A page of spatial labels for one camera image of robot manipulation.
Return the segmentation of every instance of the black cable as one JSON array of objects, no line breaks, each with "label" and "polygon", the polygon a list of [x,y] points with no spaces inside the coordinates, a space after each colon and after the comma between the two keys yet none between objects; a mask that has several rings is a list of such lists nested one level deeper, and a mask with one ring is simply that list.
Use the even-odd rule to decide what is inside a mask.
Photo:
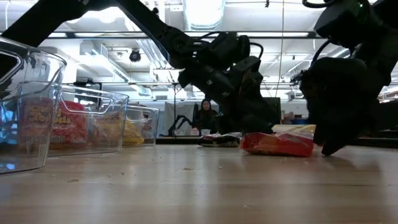
[{"label": "black cable", "polygon": [[337,1],[342,1],[342,0],[330,0],[328,2],[321,3],[321,4],[310,3],[310,2],[308,2],[308,0],[303,0],[303,6],[309,7],[309,8],[312,8],[312,9],[321,9],[323,7],[331,6],[332,4],[334,4]]},{"label": "black cable", "polygon": [[257,46],[257,47],[259,47],[259,48],[260,48],[260,55],[259,55],[259,59],[261,59],[261,57],[262,57],[262,54],[264,53],[264,47],[263,47],[261,44],[258,44],[258,43],[253,43],[253,42],[250,42],[250,45],[254,45],[254,46]]},{"label": "black cable", "polygon": [[311,65],[314,64],[314,62],[316,60],[318,60],[318,57],[322,53],[323,49],[325,49],[325,47],[327,45],[329,45],[330,43],[331,43],[331,40],[327,40],[325,43],[322,44],[322,46],[317,50],[317,52],[315,52],[315,55],[313,56],[312,61],[311,61]]},{"label": "black cable", "polygon": [[205,34],[205,35],[199,37],[199,39],[203,39],[203,38],[208,37],[208,36],[210,36],[210,35],[213,35],[213,34],[220,34],[220,33],[222,33],[222,31],[210,32],[210,33],[208,33],[208,34]]}]

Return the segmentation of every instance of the snack bag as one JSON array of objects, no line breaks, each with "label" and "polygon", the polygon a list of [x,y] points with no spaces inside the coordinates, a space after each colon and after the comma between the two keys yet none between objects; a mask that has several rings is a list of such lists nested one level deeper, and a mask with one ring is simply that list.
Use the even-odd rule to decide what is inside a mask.
[{"label": "snack bag", "polygon": [[20,120],[17,124],[19,147],[21,149],[29,149],[29,152],[37,151],[41,147],[47,150],[47,140],[50,137],[52,122],[53,100],[50,98],[27,97],[22,99],[20,105],[16,103],[8,106],[19,107]]},{"label": "snack bag", "polygon": [[202,136],[198,144],[204,147],[238,147],[240,136],[241,133],[209,134]]},{"label": "snack bag", "polygon": [[50,149],[86,147],[88,135],[86,116],[70,110],[84,111],[85,107],[73,101],[65,101],[65,104],[59,103],[54,119]]},{"label": "snack bag", "polygon": [[126,120],[124,125],[123,146],[136,146],[144,143],[144,138],[141,136],[139,129],[137,129],[130,119]]},{"label": "snack bag", "polygon": [[93,117],[93,144],[96,146],[117,146],[120,142],[124,118],[122,114]]},{"label": "snack bag", "polygon": [[241,148],[252,154],[310,157],[314,130],[315,125],[277,125],[274,134],[245,134]]}]

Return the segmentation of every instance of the woman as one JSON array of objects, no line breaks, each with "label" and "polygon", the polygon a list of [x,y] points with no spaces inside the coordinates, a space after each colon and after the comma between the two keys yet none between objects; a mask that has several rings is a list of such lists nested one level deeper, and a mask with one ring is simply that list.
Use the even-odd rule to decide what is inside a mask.
[{"label": "woman", "polygon": [[195,116],[194,126],[199,130],[209,129],[211,134],[217,132],[218,113],[211,108],[210,100],[204,99],[201,102],[200,111]]}]

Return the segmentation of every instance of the plastic container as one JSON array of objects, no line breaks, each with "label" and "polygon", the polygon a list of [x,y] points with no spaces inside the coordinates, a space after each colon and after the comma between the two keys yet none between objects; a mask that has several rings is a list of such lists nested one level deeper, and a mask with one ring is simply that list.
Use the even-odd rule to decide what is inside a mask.
[{"label": "plastic container", "polygon": [[153,146],[156,144],[159,109],[143,106],[127,107],[123,146]]},{"label": "plastic container", "polygon": [[63,85],[49,155],[119,152],[128,101],[119,93]]},{"label": "plastic container", "polygon": [[0,174],[38,169],[49,151],[66,62],[0,38],[0,65]]}]

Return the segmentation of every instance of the table surface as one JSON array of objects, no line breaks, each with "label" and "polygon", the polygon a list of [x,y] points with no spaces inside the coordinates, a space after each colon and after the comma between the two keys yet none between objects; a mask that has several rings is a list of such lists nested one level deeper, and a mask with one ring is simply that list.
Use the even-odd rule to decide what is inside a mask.
[{"label": "table surface", "polygon": [[0,177],[0,223],[398,223],[398,152],[156,146],[54,157]]}]

